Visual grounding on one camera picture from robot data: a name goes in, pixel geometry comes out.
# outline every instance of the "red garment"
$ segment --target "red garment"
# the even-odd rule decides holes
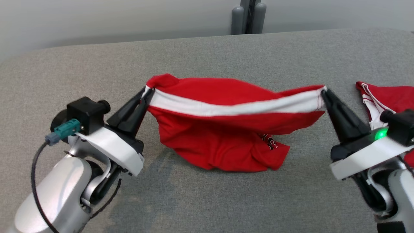
[[[155,88],[148,111],[161,143],[204,169],[278,169],[289,146],[270,134],[306,128],[324,113],[322,85],[275,93],[235,79],[164,74],[146,88]]]
[[[362,102],[367,107],[371,129],[388,125],[380,120],[380,115],[385,109],[394,113],[408,108],[414,109],[414,87],[378,87],[359,81],[356,82],[356,88],[361,92]],[[414,151],[406,154],[404,159],[411,167],[414,167]]]

